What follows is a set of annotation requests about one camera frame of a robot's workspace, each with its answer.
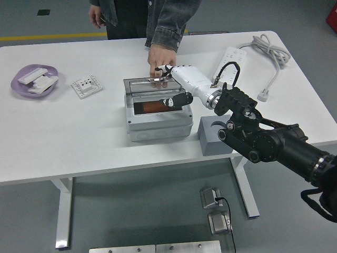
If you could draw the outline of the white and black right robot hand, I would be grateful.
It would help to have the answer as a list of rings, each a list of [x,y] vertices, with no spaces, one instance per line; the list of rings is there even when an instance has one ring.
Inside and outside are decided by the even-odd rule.
[[[198,97],[206,108],[215,108],[221,95],[220,88],[214,86],[196,67],[161,65],[155,70],[162,71],[163,76],[171,76],[192,97]]]

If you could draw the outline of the person's right hand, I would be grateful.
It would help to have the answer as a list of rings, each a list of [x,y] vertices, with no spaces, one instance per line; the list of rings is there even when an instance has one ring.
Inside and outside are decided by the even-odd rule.
[[[91,5],[88,11],[91,23],[98,29],[105,27],[105,21],[102,19],[102,11],[99,6]]]

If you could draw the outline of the person's left hand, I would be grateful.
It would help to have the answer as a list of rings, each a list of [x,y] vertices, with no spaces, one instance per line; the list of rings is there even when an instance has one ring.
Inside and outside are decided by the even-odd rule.
[[[150,77],[160,77],[161,71],[155,69],[161,65],[175,66],[176,52],[168,46],[153,43],[148,52],[147,62],[150,65]]]

